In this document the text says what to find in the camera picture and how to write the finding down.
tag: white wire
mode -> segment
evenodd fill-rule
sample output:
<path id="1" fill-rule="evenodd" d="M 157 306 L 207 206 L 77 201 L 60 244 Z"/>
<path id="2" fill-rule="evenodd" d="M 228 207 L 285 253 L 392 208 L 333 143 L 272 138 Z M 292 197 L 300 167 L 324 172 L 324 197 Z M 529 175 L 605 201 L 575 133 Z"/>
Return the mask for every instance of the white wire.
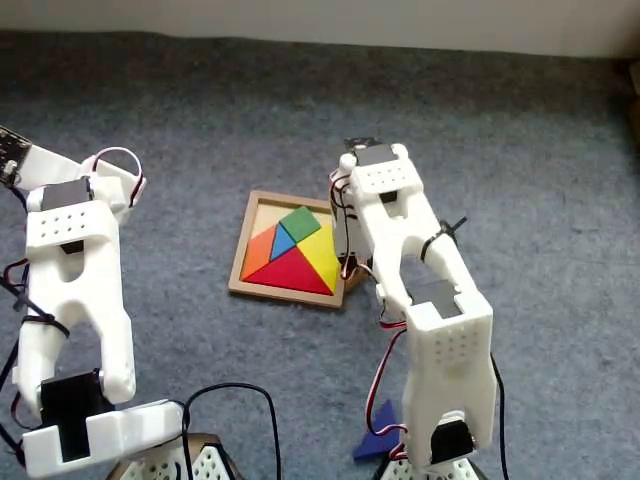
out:
<path id="1" fill-rule="evenodd" d="M 107 147 L 107 148 L 103 148 L 102 150 L 100 150 L 98 153 L 96 153 L 93 158 L 93 166 L 92 166 L 92 170 L 96 170 L 98 168 L 98 160 L 100 160 L 100 157 L 102 157 L 105 153 L 109 153 L 109 152 L 124 152 L 127 155 L 129 155 L 131 158 L 133 158 L 136 162 L 136 164 L 138 165 L 138 175 L 136 177 L 136 183 L 134 185 L 134 189 L 136 188 L 136 186 L 138 186 L 138 184 L 141 183 L 142 181 L 142 162 L 140 161 L 140 159 L 138 158 L 138 156 L 133 153 L 131 150 L 129 150 L 128 148 L 125 147 Z M 133 192 L 132 192 L 132 196 L 129 200 L 129 207 L 132 207 L 134 205 L 134 196 L 133 196 Z"/>
<path id="2" fill-rule="evenodd" d="M 376 283 L 380 283 L 378 281 L 378 279 L 376 278 L 375 273 L 373 273 L 373 270 L 371 270 L 368 265 L 366 265 L 364 263 L 358 263 L 358 268 L 363 269 L 365 272 L 367 272 L 369 275 L 371 275 L 371 278 L 373 278 L 376 281 Z"/>
<path id="3" fill-rule="evenodd" d="M 140 177 L 142 176 L 142 162 L 140 162 L 140 159 L 135 153 L 133 153 L 131 150 L 125 147 L 107 147 L 100 150 L 98 153 L 96 153 L 93 156 L 94 168 L 98 166 L 98 160 L 100 160 L 100 157 L 102 157 L 105 153 L 109 153 L 109 152 L 124 152 L 127 155 L 129 155 L 131 158 L 133 158 L 136 164 L 138 164 L 138 179 L 140 179 Z"/>

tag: red triangle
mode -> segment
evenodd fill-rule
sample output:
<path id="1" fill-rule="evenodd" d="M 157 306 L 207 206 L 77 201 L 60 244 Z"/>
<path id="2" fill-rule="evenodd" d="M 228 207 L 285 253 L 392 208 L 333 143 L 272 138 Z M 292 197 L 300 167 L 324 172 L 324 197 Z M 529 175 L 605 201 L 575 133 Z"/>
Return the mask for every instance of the red triangle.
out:
<path id="1" fill-rule="evenodd" d="M 279 256 L 244 281 L 270 287 L 333 295 L 298 247 Z"/>

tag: green square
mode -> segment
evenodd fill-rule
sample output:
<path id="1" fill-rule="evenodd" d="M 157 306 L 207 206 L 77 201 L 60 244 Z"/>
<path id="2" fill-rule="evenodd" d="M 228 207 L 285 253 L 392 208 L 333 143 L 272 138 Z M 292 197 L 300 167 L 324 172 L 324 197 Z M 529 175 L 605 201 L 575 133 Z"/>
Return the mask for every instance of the green square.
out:
<path id="1" fill-rule="evenodd" d="M 320 224 L 307 207 L 296 208 L 280 220 L 280 223 L 296 243 L 304 240 L 316 230 L 320 230 Z"/>

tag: blue tangram piece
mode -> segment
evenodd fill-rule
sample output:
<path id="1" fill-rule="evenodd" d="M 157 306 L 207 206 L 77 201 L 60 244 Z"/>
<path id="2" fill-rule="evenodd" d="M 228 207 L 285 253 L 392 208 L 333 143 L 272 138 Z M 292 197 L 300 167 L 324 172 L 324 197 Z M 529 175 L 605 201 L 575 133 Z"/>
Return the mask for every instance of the blue tangram piece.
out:
<path id="1" fill-rule="evenodd" d="M 373 428 L 375 430 L 380 430 L 392 423 L 396 423 L 396 415 L 393 412 L 391 400 L 387 400 L 376 412 L 373 418 Z M 399 441 L 400 432 L 398 429 L 391 430 L 382 437 L 377 437 L 373 433 L 367 432 L 360 445 L 353 450 L 353 459 L 365 460 L 367 458 L 387 454 L 398 444 Z"/>
<path id="2" fill-rule="evenodd" d="M 271 260 L 275 260 L 283 253 L 288 252 L 295 247 L 295 245 L 296 242 L 293 241 L 282 224 L 278 223 L 276 227 L 276 238 L 273 240 L 273 248 L 271 249 Z"/>

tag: tangram puzzle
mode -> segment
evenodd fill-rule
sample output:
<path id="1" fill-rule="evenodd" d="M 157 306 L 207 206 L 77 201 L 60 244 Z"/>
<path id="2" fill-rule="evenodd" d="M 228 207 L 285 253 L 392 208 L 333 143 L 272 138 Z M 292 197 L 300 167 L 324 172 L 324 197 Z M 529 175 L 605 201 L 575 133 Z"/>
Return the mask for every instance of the tangram puzzle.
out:
<path id="1" fill-rule="evenodd" d="M 343 282 L 327 202 L 252 192 L 229 288 L 340 306 Z"/>

